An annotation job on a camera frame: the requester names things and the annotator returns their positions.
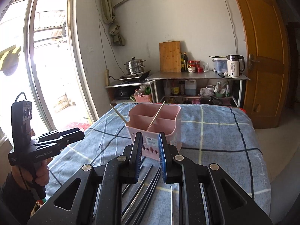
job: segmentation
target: person's arm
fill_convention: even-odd
[[[28,171],[21,168],[21,172],[25,180],[32,181],[32,176]],[[46,161],[43,161],[38,169],[37,177],[35,180],[37,184],[41,186],[48,184],[49,171]],[[2,186],[2,199],[18,222],[26,224],[35,205],[35,200],[31,192],[26,189],[17,166],[12,167],[6,182]]]

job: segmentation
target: tied curtain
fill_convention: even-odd
[[[111,36],[111,45],[112,46],[124,46],[125,45],[125,39],[120,34],[120,26],[116,22],[116,16],[115,12],[112,6],[111,0],[100,0],[101,2],[101,11],[102,11],[102,17],[103,22],[107,25],[110,25],[109,27],[109,34]]]

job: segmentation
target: triangular cutout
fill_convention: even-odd
[[[246,204],[246,201],[241,197],[241,195],[234,189],[231,184],[225,180],[221,179],[221,185],[225,193],[225,197],[229,208],[231,210],[235,210],[239,207],[242,207]]]
[[[81,179],[76,178],[66,190],[53,202],[57,207],[70,211],[79,188]]]

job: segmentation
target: human hand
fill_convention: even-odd
[[[32,182],[32,175],[24,168],[21,167],[21,172],[23,175],[23,178],[26,181]],[[11,173],[13,175],[14,180],[16,183],[22,188],[26,189],[26,186],[22,180],[19,167],[18,166],[12,166],[11,167]],[[46,160],[41,161],[41,166],[36,172],[37,178],[35,179],[35,182],[39,184],[40,186],[45,186],[49,183],[49,170],[47,166]]]

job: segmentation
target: kettle handle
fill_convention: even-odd
[[[242,68],[242,70],[240,70],[240,73],[241,73],[245,70],[245,58],[243,56],[238,56],[238,59],[242,59],[242,61],[243,61],[243,68]]]

